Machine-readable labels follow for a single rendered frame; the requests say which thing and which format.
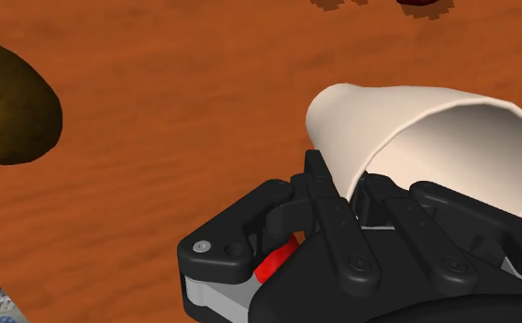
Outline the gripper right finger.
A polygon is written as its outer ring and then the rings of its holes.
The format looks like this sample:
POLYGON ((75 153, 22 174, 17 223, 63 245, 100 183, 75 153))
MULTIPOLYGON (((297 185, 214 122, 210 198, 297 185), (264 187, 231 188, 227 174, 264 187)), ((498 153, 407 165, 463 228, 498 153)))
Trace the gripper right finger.
POLYGON ((364 174, 358 216, 365 227, 393 227, 444 294, 466 295, 482 282, 474 258, 522 280, 522 218, 442 185, 419 181, 405 190, 364 174))

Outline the cream paper cup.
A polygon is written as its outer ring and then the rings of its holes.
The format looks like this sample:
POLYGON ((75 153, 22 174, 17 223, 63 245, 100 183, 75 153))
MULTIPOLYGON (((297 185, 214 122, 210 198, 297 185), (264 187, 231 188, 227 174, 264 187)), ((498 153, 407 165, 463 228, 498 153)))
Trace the cream paper cup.
POLYGON ((364 173, 379 173, 522 217, 522 109, 511 102, 442 87, 334 84, 314 98, 305 125, 347 199, 364 173))

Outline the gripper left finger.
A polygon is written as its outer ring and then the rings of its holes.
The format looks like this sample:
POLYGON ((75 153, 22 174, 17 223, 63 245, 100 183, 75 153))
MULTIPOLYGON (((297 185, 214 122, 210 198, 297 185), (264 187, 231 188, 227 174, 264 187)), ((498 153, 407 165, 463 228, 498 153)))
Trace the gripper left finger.
POLYGON ((302 173, 270 179, 183 238, 179 269, 197 281, 240 284, 295 232, 322 235, 341 289, 354 296, 378 290, 382 269, 319 150, 307 150, 302 173))

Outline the brown potato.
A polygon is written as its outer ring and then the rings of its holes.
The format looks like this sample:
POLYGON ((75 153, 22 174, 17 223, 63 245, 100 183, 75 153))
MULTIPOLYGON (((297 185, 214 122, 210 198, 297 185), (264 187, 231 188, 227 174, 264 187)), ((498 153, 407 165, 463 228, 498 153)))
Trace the brown potato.
POLYGON ((26 61, 0 46, 0 165, 33 162, 59 142, 61 101, 26 61))

